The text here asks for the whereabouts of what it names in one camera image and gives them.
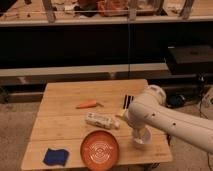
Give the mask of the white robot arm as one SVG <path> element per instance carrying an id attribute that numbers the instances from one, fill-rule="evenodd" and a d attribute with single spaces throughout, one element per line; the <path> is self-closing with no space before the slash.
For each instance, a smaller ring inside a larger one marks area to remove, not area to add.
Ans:
<path id="1" fill-rule="evenodd" d="M 124 114 L 133 135 L 140 137 L 148 124 L 213 154 L 213 120 L 169 109 L 165 102 L 165 91 L 157 85 L 147 86 L 134 98 Z"/>

